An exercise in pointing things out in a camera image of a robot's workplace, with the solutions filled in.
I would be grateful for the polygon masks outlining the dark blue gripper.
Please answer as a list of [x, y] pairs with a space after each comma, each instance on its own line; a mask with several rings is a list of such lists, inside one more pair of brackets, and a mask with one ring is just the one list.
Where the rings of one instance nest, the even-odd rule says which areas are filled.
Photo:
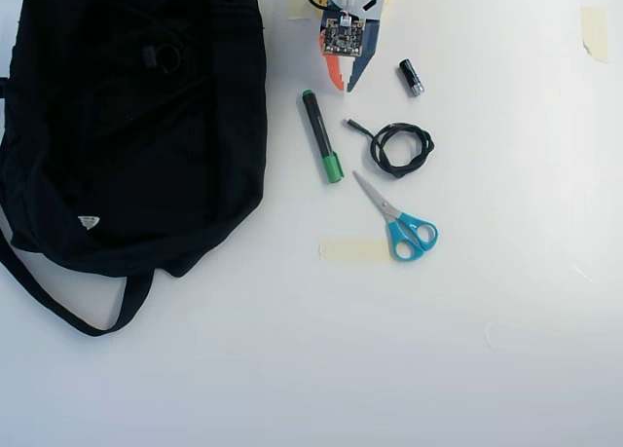
[[[348, 93], [354, 90], [366, 67], [376, 53], [382, 17], [382, 9], [373, 9], [370, 12], [362, 13], [360, 16], [360, 18], [365, 21], [361, 56], [356, 57], [353, 61], [351, 75], [347, 83]], [[325, 31], [320, 32], [318, 36], [318, 47], [325, 60], [330, 81], [339, 92], [344, 93], [346, 91], [346, 85], [342, 74], [342, 58], [325, 53], [325, 34]]]

